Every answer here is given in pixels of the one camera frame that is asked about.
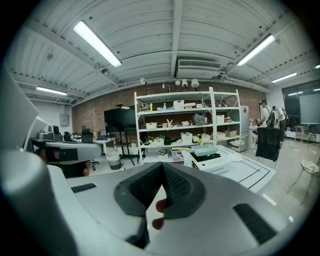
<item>wall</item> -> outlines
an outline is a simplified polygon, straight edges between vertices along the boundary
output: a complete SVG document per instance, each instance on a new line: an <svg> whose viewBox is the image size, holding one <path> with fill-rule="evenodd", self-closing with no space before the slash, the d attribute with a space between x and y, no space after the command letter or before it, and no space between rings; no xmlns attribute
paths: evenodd
<svg viewBox="0 0 320 256"><path fill-rule="evenodd" d="M268 102L268 106L270 108L273 106L285 108L285 100L282 88L271 89L271 92L266 94L266 101Z"/></svg>
<svg viewBox="0 0 320 256"><path fill-rule="evenodd" d="M33 105L39 110L39 117L48 122L51 125L59 127L60 133L63 135L64 132L72 133L72 110L68 106L32 101ZM60 126L60 114L69 115L69 125Z"/></svg>
<svg viewBox="0 0 320 256"><path fill-rule="evenodd" d="M213 87L215 92L236 92L238 89L240 104L249 107L249 118L260 118L259 101L266 99L266 94L249 88L228 85L225 83L205 83L200 85L199 91L208 91L209 86ZM194 91L190 86L187 91ZM178 87L171 85L171 92L177 92ZM137 92L138 96L160 94L166 91L162 89L162 84L152 84L145 86L137 86L129 89L117 91L115 93L106 94L92 100L88 100L82 104L72 107L72 127L73 132L80 133L81 125L85 125L86 128L90 128L92 132L98 132L105 129L104 111L115 109L116 105L123 104L125 106L134 105L134 92ZM130 142L137 142L136 132L131 132L129 135Z"/></svg>

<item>air conditioner unit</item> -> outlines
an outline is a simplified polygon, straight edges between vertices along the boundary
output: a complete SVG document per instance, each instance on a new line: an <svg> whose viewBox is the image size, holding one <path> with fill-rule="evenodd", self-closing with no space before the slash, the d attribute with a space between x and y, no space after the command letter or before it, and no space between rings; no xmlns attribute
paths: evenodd
<svg viewBox="0 0 320 256"><path fill-rule="evenodd" d="M211 79L221 72L221 64L195 59L179 59L176 72L178 79Z"/></svg>

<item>monitor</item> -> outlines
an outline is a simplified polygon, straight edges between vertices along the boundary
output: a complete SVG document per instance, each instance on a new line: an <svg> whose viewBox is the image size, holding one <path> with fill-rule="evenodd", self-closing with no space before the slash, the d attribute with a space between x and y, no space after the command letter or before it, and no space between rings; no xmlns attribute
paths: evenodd
<svg viewBox="0 0 320 256"><path fill-rule="evenodd" d="M105 129L108 132L124 132L136 130L135 107L115 108L104 111Z"/></svg>
<svg viewBox="0 0 320 256"><path fill-rule="evenodd" d="M100 130L100 136L106 136L107 131L106 130Z"/></svg>

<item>ceiling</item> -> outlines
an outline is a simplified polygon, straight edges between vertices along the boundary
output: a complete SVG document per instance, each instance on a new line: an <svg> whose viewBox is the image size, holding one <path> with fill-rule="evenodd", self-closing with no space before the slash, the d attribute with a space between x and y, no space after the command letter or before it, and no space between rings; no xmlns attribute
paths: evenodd
<svg viewBox="0 0 320 256"><path fill-rule="evenodd" d="M122 66L113 67L73 31L81 20ZM269 33L274 42L235 65ZM256 90L320 79L312 42L290 10L272 0L43 0L12 41L5 64L30 99L75 105L141 85L140 78L174 81L180 58L220 63L225 74L215 82L237 79ZM272 84L293 72L298 76Z"/></svg>

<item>trash can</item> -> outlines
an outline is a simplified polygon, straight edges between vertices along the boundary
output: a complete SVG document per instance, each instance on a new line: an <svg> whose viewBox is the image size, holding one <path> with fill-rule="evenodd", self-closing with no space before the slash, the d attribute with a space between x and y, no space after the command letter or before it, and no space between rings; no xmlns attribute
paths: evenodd
<svg viewBox="0 0 320 256"><path fill-rule="evenodd" d="M112 170L118 170L122 167L120 162L120 156L118 152L111 152L105 155L106 160L108 161L110 168Z"/></svg>

